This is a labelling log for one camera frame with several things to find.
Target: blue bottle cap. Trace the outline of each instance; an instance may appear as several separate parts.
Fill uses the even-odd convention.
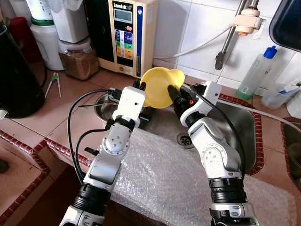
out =
[[[272,46],[272,47],[267,48],[267,50],[264,52],[263,56],[267,59],[272,59],[276,53],[277,53],[276,46]]]

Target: sink basin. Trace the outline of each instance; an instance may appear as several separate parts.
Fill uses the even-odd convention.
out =
[[[112,101],[107,96],[102,96],[96,103],[99,104],[105,101],[111,103],[116,100]],[[225,112],[238,132],[238,136],[241,139],[246,154],[246,171],[252,169],[256,162],[255,121],[252,113],[222,103],[217,103],[217,106]],[[110,104],[107,106],[102,105],[96,107],[95,112],[102,120],[107,120],[109,115],[111,115],[116,108],[116,106]],[[213,109],[208,114],[208,117],[214,119],[217,126],[225,134],[227,142],[233,148],[238,149],[239,145],[230,126],[218,111]],[[186,147],[188,151],[196,151],[187,134],[188,128],[182,126],[172,107],[165,109],[146,107],[143,109],[140,118],[141,124],[139,128],[173,142],[177,142],[179,145]]]
[[[288,118],[293,124],[301,128],[301,120]],[[301,178],[301,134],[292,127],[282,124],[283,139],[285,140],[285,152],[289,156],[286,160],[291,178]]]

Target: white hose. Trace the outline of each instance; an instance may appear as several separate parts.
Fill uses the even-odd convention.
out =
[[[277,117],[275,115],[272,115],[272,114],[269,114],[269,113],[265,113],[265,112],[262,112],[262,111],[259,111],[259,110],[256,110],[256,109],[253,109],[253,108],[250,108],[250,107],[245,107],[245,106],[242,106],[242,105],[237,105],[237,104],[234,104],[232,102],[228,102],[228,101],[221,100],[221,99],[218,99],[218,102],[226,104],[226,105],[230,105],[230,106],[233,106],[233,107],[241,108],[241,109],[244,109],[244,110],[248,110],[248,111],[251,111],[251,112],[255,112],[255,113],[258,113],[258,114],[262,114],[262,115],[265,115],[265,116],[268,116],[270,118],[276,119],[278,121],[281,121],[281,122],[289,125],[290,127],[292,127],[295,130],[297,130],[299,133],[301,133],[301,129],[299,127],[297,127],[296,125],[292,124],[291,122],[289,122],[289,121],[287,121],[285,119],[282,119],[280,117]]]
[[[166,58],[173,58],[173,57],[179,57],[179,56],[182,56],[182,55],[185,55],[187,53],[190,53],[192,51],[195,51],[201,47],[203,47],[204,45],[206,45],[207,43],[211,42],[212,40],[216,39],[217,37],[221,36],[222,34],[224,34],[227,30],[229,30],[231,27],[233,26],[233,24],[229,24],[227,25],[224,29],[222,29],[220,32],[218,32],[217,34],[215,34],[213,37],[211,37],[210,39],[198,44],[196,47],[193,47],[189,50],[186,50],[186,51],[183,51],[183,52],[180,52],[180,53],[177,53],[177,54],[174,54],[174,55],[171,55],[171,56],[154,56],[155,59],[166,59]]]

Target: red tile edge trim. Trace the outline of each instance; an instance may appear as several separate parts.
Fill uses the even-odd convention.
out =
[[[11,204],[0,216],[0,226],[4,225],[7,219],[19,208],[19,206],[28,198],[28,196],[40,185],[45,179],[47,173],[42,172],[35,180],[19,195],[19,197]]]
[[[59,144],[59,143],[57,143],[57,142],[55,142],[51,139],[48,139],[48,138],[46,138],[46,141],[47,141],[47,146],[49,148],[51,148],[53,151],[62,153],[63,155],[66,155],[69,158],[71,157],[69,148],[67,148],[67,147],[65,147],[65,146],[63,146],[63,145],[61,145],[61,144]],[[88,158],[82,156],[81,154],[79,154],[78,158],[79,158],[79,162],[82,163],[85,166],[89,167],[92,163],[91,159],[88,159]]]
[[[301,119],[296,119],[294,117],[286,117],[284,118],[287,121],[290,122],[298,122],[301,123]],[[285,161],[286,161],[286,171],[288,176],[290,177],[290,179],[294,182],[295,186],[297,186],[297,183],[295,183],[293,176],[292,176],[292,171],[291,171],[291,164],[290,164],[290,157],[288,155],[288,149],[287,149],[287,145],[286,145],[286,139],[285,139],[285,134],[284,134],[284,123],[280,122],[280,127],[281,127],[281,134],[282,134],[282,142],[283,142],[283,148],[284,148],[284,152],[285,152]]]
[[[46,165],[43,159],[39,156],[39,152],[46,147],[46,140],[42,140],[38,143],[34,148],[29,147],[28,145],[22,143],[21,141],[13,138],[9,134],[5,133],[4,131],[0,130],[0,138],[4,139],[5,141],[9,142],[11,145],[15,146],[25,154],[29,155],[39,166],[40,170],[44,173],[49,173],[50,168]]]
[[[245,107],[254,108],[248,102],[238,99],[236,97],[231,97],[225,94],[220,94],[220,98],[224,100],[231,101],[233,103],[240,104]],[[255,165],[250,169],[246,174],[253,175],[258,173],[264,166],[264,153],[263,153],[263,143],[262,143],[262,122],[261,122],[261,115],[255,112],[252,112],[255,122],[255,139],[256,139],[256,162]]]

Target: black cord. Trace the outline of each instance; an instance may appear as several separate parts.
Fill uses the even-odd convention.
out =
[[[242,177],[244,179],[245,177],[245,172],[246,172],[246,155],[245,155],[245,151],[244,151],[244,147],[243,144],[241,143],[241,140],[239,139],[238,133],[234,127],[234,125],[232,124],[232,122],[230,121],[230,119],[227,117],[227,115],[221,110],[219,109],[219,107],[215,106],[214,104],[212,104],[207,98],[205,98],[203,95],[199,94],[192,86],[190,87],[195,94],[201,98],[206,104],[208,104],[210,107],[216,109],[227,121],[227,123],[229,124],[229,126],[231,127],[232,132],[235,135],[235,138],[239,144],[240,150],[238,150],[238,153],[240,155],[240,161],[241,161],[241,174]]]
[[[41,87],[42,87],[42,88],[43,88],[43,87],[45,86],[45,84],[46,84],[46,81],[47,81],[47,73],[48,73],[48,71],[47,71],[46,65],[44,64],[44,80],[43,80],[43,82],[42,82],[42,84],[41,84]]]
[[[79,159],[78,159],[78,153],[79,153],[79,145],[80,145],[80,142],[81,140],[88,134],[90,133],[95,133],[95,132],[105,132],[107,131],[108,129],[105,128],[105,129],[92,129],[92,130],[88,130],[87,132],[84,132],[80,137],[79,137],[79,140],[77,141],[77,144],[76,144],[76,148],[75,148],[75,160],[76,160],[76,167],[79,168],[79,172],[80,172],[80,175],[82,177],[82,180],[84,179],[84,176],[83,176],[83,173],[81,171],[81,168],[80,168],[80,164],[79,164]]]
[[[69,110],[69,113],[68,113],[68,119],[67,119],[67,134],[68,134],[68,141],[69,141],[69,147],[70,147],[70,154],[71,154],[71,157],[72,157],[72,161],[73,161],[73,165],[74,165],[74,168],[75,168],[75,172],[76,172],[76,175],[77,177],[79,178],[79,181],[81,184],[83,184],[83,178],[82,178],[82,175],[80,173],[80,169],[77,167],[76,165],[76,159],[75,159],[75,156],[74,156],[74,152],[73,152],[73,147],[72,147],[72,140],[71,140],[71,114],[72,114],[72,111],[74,109],[74,107],[76,106],[76,104],[83,98],[91,95],[91,94],[94,94],[94,93],[110,93],[111,90],[107,90],[107,89],[97,89],[97,90],[93,90],[93,91],[90,91],[84,95],[82,95],[81,97],[79,97],[71,106],[70,110]]]

